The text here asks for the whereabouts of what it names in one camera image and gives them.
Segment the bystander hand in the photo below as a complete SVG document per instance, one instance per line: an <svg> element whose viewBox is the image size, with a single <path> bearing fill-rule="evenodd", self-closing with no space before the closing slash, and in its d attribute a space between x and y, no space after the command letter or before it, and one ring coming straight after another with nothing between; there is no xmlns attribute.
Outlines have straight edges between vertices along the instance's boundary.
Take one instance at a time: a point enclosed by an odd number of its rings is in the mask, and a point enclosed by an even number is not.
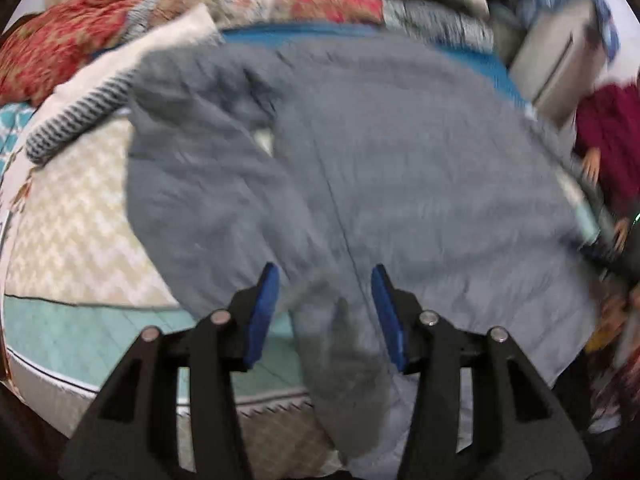
<svg viewBox="0 0 640 480"><path fill-rule="evenodd" d="M582 173L584 177L596 185L599 180L601 165L601 153L598 148L590 148L582 159Z"/></svg>

